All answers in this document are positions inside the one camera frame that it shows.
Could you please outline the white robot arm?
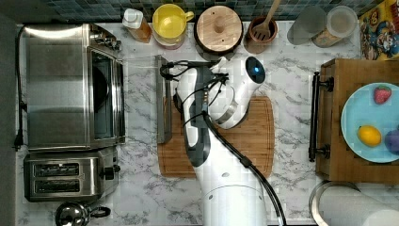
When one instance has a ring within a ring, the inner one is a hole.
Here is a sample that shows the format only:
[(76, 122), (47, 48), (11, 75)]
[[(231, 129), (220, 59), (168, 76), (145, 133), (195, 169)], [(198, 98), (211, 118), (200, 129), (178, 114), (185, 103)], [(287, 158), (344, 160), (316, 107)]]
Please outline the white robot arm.
[(265, 80), (255, 57), (187, 63), (176, 88), (184, 144), (202, 192), (203, 226), (267, 226), (264, 177), (216, 128), (232, 129)]

